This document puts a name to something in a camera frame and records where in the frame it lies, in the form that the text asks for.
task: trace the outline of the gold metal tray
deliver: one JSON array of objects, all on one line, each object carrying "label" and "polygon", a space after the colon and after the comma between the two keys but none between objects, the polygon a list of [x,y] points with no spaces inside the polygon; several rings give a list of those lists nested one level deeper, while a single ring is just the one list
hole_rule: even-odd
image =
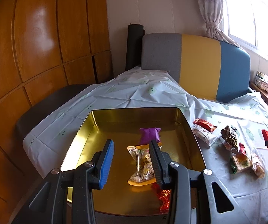
[{"label": "gold metal tray", "polygon": [[[144,216],[159,214],[160,201],[151,185],[132,186],[128,179],[136,170],[136,162],[127,151],[140,140],[140,128],[161,128],[162,151],[172,161],[188,169],[202,171],[205,162],[199,145],[184,115],[178,108],[124,108],[94,110],[89,113],[62,163],[61,170],[75,169],[102,151],[107,139],[114,141],[114,156],[102,190],[93,190],[95,210],[99,212]],[[195,195],[192,206],[195,206]],[[72,188],[68,191],[72,202]]]}]

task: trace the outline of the snack bag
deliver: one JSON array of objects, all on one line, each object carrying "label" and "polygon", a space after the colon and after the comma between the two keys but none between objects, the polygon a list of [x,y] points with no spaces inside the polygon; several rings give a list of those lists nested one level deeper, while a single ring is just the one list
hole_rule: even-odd
[{"label": "snack bag", "polygon": [[252,152],[251,157],[252,157],[252,169],[254,173],[257,175],[257,177],[263,179],[265,176],[265,168],[262,160],[254,152]]},{"label": "snack bag", "polygon": [[238,143],[238,137],[234,129],[228,125],[222,129],[220,133],[222,135],[222,137],[220,137],[220,140],[225,148],[234,154],[238,154],[240,151],[240,145]]},{"label": "snack bag", "polygon": [[156,191],[157,197],[162,203],[160,213],[168,212],[171,190],[161,190],[157,183],[153,183],[151,187]]},{"label": "snack bag", "polygon": [[217,126],[215,126],[215,125],[213,125],[213,124],[209,123],[208,121],[201,119],[201,118],[197,118],[196,120],[194,120],[193,124],[198,124],[211,133],[217,128]]},{"label": "snack bag", "polygon": [[140,128],[141,138],[139,145],[148,144],[151,140],[160,141],[159,132],[161,128]]},{"label": "snack bag", "polygon": [[240,173],[246,169],[252,167],[252,162],[250,158],[246,157],[243,154],[238,154],[230,157],[230,165],[233,170],[233,173]]},{"label": "snack bag", "polygon": [[193,134],[203,140],[211,147],[213,143],[218,139],[218,136],[213,135],[211,132],[196,124],[191,128]]},{"label": "snack bag", "polygon": [[[161,149],[162,143],[158,142],[158,145]],[[149,155],[149,144],[129,146],[127,150],[136,161],[136,172],[129,178],[128,184],[142,186],[156,182],[151,157]]]}]

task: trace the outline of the wooden panel wall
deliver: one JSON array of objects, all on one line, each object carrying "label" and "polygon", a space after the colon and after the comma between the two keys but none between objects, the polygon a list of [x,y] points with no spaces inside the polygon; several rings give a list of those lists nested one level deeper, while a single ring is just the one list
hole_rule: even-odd
[{"label": "wooden panel wall", "polygon": [[106,0],[0,0],[0,223],[38,178],[16,121],[61,87],[111,78]]}]

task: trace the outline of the plastic tablecloth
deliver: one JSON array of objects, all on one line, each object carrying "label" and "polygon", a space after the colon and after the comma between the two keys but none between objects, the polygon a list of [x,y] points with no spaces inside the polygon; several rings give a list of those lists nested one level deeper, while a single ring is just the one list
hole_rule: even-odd
[{"label": "plastic tablecloth", "polygon": [[232,155],[218,140],[211,148],[198,139],[205,163],[223,182],[251,223],[268,220],[268,150],[262,129],[268,130],[268,106],[260,93],[248,93],[229,103],[198,99],[181,88],[165,71],[136,67],[115,79],[91,85],[40,122],[24,139],[23,147],[42,177],[60,167],[68,148],[91,110],[136,107],[178,107],[190,126],[202,118],[220,130],[238,129],[239,142],[263,160],[266,175],[257,178],[252,170],[232,174]]}]

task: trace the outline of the white curtain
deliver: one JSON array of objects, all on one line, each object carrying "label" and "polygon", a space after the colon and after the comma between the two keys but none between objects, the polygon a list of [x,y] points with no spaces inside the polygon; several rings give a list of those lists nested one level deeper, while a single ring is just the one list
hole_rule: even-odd
[{"label": "white curtain", "polygon": [[207,24],[206,37],[240,46],[219,29],[223,17],[223,0],[198,0],[199,10]]}]

